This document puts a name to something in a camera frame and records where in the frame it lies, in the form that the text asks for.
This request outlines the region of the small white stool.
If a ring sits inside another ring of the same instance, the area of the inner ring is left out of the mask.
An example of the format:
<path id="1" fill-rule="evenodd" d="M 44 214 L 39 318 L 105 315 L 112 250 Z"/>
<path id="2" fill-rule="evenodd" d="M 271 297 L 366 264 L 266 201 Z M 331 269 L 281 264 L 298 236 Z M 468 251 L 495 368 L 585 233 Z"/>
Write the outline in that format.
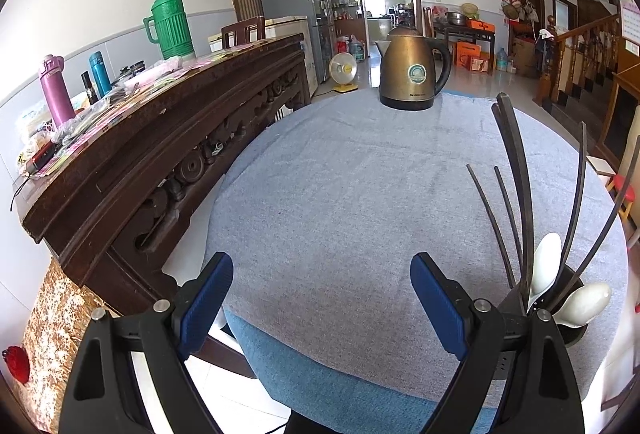
<path id="1" fill-rule="evenodd" d="M 608 161 L 601 159 L 601 157 L 588 155 L 587 160 L 599 176 L 611 177 L 616 174 L 614 168 L 608 164 Z"/>

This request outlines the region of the green thermos flask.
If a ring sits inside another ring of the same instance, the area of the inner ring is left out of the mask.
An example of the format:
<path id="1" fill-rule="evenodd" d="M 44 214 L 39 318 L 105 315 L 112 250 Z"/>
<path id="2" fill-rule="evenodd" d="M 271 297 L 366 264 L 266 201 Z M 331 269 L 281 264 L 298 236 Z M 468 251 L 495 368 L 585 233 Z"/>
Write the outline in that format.
<path id="1" fill-rule="evenodd" d="M 154 0 L 151 15 L 143 19 L 143 26 L 149 42 L 160 46 L 165 60 L 194 56 L 183 0 Z"/>

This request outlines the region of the dark wooden side table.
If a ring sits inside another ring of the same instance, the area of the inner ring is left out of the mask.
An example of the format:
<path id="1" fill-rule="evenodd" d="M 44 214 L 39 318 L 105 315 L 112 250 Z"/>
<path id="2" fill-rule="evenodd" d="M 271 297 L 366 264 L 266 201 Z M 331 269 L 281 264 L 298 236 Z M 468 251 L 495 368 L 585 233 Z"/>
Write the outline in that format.
<path id="1" fill-rule="evenodd" d="M 434 35 L 442 36 L 446 43 L 450 42 L 472 42 L 477 45 L 479 42 L 487 42 L 489 45 L 489 56 L 495 58 L 496 34 L 490 30 L 479 30 L 468 26 L 460 26 L 449 23 L 435 22 Z"/>

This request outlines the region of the white plastic spoon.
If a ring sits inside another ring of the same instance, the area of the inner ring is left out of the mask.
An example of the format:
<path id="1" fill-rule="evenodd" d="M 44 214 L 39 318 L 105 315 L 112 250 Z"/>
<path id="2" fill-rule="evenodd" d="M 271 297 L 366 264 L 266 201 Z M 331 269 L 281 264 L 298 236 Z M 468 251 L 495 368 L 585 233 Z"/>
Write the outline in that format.
<path id="1" fill-rule="evenodd" d="M 561 253 L 562 242 L 556 232 L 547 233 L 536 247 L 527 310 L 531 310 L 537 299 L 554 284 L 560 270 Z"/>
<path id="2" fill-rule="evenodd" d="M 559 326 L 571 329 L 585 327 L 605 310 L 611 301 L 612 289 L 606 282 L 595 282 L 578 287 L 553 315 Z"/>

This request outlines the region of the wall calendar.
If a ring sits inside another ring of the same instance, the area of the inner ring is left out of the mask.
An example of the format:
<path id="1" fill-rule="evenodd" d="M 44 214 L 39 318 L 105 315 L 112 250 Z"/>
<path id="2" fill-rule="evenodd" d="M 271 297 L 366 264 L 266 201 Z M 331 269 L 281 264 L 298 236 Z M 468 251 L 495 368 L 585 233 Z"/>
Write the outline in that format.
<path id="1" fill-rule="evenodd" d="M 639 56 L 640 45 L 640 12 L 634 0 L 620 0 L 620 22 L 625 48 Z"/>

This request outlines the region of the orange gift box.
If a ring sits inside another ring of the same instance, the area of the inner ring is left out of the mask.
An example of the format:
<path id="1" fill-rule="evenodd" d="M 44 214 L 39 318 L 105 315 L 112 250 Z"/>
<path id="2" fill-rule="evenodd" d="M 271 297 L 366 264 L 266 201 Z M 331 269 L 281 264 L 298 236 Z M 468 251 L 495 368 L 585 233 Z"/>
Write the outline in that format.
<path id="1" fill-rule="evenodd" d="M 473 30 L 484 30 L 485 32 L 495 33 L 496 28 L 494 24 L 484 22 L 481 20 L 468 19 L 468 27 Z"/>

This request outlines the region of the dark chopstick five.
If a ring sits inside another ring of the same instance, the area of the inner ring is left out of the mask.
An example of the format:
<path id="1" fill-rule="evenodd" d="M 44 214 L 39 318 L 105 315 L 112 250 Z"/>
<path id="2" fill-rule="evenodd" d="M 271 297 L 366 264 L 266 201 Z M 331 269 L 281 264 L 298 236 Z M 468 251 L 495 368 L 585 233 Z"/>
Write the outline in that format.
<path id="1" fill-rule="evenodd" d="M 567 232 L 564 239 L 561 252 L 561 268 L 564 268 L 568 257 L 570 256 L 570 248 L 573 245 L 574 236 L 578 226 L 580 209 L 582 208 L 582 195 L 584 194 L 584 186 L 586 179 L 586 163 L 587 163 L 587 139 L 588 129 L 584 121 L 579 123 L 579 150 L 578 150 L 578 167 L 577 178 L 574 193 L 572 212 L 570 213 L 570 221 L 568 222 Z"/>

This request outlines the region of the dark chopstick six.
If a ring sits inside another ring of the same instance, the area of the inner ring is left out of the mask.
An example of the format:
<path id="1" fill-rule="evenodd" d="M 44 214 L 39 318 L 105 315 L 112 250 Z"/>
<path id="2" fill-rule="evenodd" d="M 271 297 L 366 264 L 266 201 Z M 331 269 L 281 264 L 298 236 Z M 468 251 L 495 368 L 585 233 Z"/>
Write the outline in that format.
<path id="1" fill-rule="evenodd" d="M 634 152 L 632 152 L 629 167 L 627 169 L 627 175 L 625 176 L 629 181 L 631 180 L 631 176 L 634 175 L 634 170 L 636 169 L 638 157 L 639 157 L 639 140 L 636 140 L 636 144 L 634 145 Z M 553 298 L 552 301 L 547 305 L 546 310 L 551 311 L 556 305 L 558 305 L 559 302 L 561 302 L 562 299 L 568 294 L 568 292 L 570 292 L 570 289 L 573 287 L 574 283 L 580 278 L 580 276 L 582 276 L 584 271 L 588 268 L 591 261 L 600 250 L 600 247 L 604 242 L 606 236 L 608 235 L 608 232 L 611 230 L 614 224 L 614 220 L 616 220 L 616 217 L 618 216 L 619 205 L 620 205 L 620 199 L 614 202 L 612 211 L 610 212 L 610 215 L 608 215 L 608 219 L 606 220 L 602 230 L 600 231 L 596 242 L 593 243 L 593 246 L 591 246 L 591 249 L 589 250 L 584 260 L 577 267 L 577 269 L 574 272 L 574 275 L 570 277 L 570 280 L 568 280 L 567 283 L 564 284 L 563 287 L 561 287 L 561 290 L 558 293 L 558 295 L 556 295 L 555 298 Z"/>

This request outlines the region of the metal bowl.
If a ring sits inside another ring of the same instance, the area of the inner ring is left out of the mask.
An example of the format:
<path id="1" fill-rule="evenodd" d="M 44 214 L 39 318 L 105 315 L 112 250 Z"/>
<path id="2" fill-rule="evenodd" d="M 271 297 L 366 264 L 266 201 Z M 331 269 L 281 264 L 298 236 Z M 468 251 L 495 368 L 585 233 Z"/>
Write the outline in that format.
<path id="1" fill-rule="evenodd" d="M 447 23 L 454 26 L 467 26 L 468 25 L 468 17 L 461 13 L 455 11 L 448 11 L 446 13 Z"/>

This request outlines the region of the red yellow stool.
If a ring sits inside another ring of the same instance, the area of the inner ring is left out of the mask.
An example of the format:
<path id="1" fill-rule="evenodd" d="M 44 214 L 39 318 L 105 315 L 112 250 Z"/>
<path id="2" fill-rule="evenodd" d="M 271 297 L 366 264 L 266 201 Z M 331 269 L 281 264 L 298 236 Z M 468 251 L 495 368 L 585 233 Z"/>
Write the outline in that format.
<path id="1" fill-rule="evenodd" d="M 626 225 L 636 201 L 634 187 L 631 186 L 630 181 L 624 175 L 614 174 L 606 183 L 605 189 L 615 201 L 620 199 L 618 216 L 622 223 Z"/>

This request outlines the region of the dark chopstick two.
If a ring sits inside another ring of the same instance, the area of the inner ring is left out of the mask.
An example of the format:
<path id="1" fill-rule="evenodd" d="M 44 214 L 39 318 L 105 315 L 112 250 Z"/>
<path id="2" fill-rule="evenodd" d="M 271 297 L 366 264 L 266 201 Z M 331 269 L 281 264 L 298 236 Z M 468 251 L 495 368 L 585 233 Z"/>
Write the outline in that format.
<path id="1" fill-rule="evenodd" d="M 511 200 L 509 198 L 508 191 L 506 190 L 506 184 L 504 183 L 500 168 L 496 165 L 494 166 L 494 172 L 498 181 L 498 185 L 502 194 L 504 207 L 506 208 L 506 213 L 508 214 L 509 223 L 512 230 L 513 241 L 515 246 L 516 255 L 518 255 L 518 266 L 520 266 L 521 273 L 523 269 L 523 250 L 521 245 L 520 234 L 518 233 L 518 225 L 515 221 L 515 215 L 513 206 L 511 204 Z"/>

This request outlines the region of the small electric heater fan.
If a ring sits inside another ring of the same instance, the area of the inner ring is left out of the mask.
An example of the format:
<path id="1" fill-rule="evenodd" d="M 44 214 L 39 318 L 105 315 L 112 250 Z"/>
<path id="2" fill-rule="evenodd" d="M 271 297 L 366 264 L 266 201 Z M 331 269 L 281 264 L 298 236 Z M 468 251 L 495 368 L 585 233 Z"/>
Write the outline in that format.
<path id="1" fill-rule="evenodd" d="M 348 52 L 337 53 L 329 64 L 329 73 L 334 82 L 332 89 L 337 94 L 346 94 L 358 88 L 355 78 L 358 72 L 358 63 L 354 56 Z"/>

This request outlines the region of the pink water bottle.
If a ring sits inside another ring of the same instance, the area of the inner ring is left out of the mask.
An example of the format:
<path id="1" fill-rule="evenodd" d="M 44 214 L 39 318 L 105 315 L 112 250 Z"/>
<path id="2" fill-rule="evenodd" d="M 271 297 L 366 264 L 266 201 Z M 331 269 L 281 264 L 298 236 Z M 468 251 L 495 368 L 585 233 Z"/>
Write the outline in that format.
<path id="1" fill-rule="evenodd" d="M 72 100 L 70 100 L 64 82 L 63 70 L 64 59 L 62 56 L 47 54 L 44 57 L 40 84 L 56 128 L 60 128 L 75 117 Z"/>

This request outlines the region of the wooden stair railing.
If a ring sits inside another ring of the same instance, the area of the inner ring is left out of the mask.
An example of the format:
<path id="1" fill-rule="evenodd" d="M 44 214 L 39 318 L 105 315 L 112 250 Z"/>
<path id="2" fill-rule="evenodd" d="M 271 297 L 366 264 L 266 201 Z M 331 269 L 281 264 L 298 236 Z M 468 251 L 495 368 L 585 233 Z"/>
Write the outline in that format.
<path id="1" fill-rule="evenodd" d="M 541 30 L 536 42 L 538 88 L 534 101 L 558 102 L 561 94 L 570 97 L 586 80 L 617 68 L 620 43 L 620 16 L 612 14 L 553 36 Z"/>

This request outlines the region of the dark chopstick one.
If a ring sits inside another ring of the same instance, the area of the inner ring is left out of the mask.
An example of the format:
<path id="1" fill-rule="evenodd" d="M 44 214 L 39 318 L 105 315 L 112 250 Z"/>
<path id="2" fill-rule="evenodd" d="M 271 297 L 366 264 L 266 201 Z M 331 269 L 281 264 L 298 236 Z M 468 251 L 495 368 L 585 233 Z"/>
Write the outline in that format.
<path id="1" fill-rule="evenodd" d="M 498 225 L 498 221 L 496 220 L 495 214 L 492 211 L 492 208 L 490 206 L 490 203 L 488 201 L 488 198 L 486 197 L 486 193 L 482 187 L 482 185 L 480 184 L 480 180 L 478 180 L 477 175 L 474 172 L 474 169 L 472 167 L 471 164 L 466 164 L 466 169 L 468 170 L 472 181 L 474 183 L 474 186 L 477 190 L 478 195 L 480 196 L 480 201 L 482 201 L 483 205 L 484 205 L 484 209 L 485 212 L 487 214 L 487 217 L 489 219 L 490 225 L 491 225 L 491 229 L 494 232 L 497 244 L 498 244 L 498 250 L 503 262 L 503 267 L 504 267 L 504 271 L 506 272 L 506 281 L 508 281 L 509 287 L 510 289 L 514 289 L 515 287 L 515 277 L 514 277 L 514 272 L 510 263 L 510 258 L 509 258 L 509 254 L 508 251 L 506 250 L 506 245 L 504 244 L 504 240 L 503 240 L 503 236 L 501 233 L 501 230 L 499 228 Z"/>

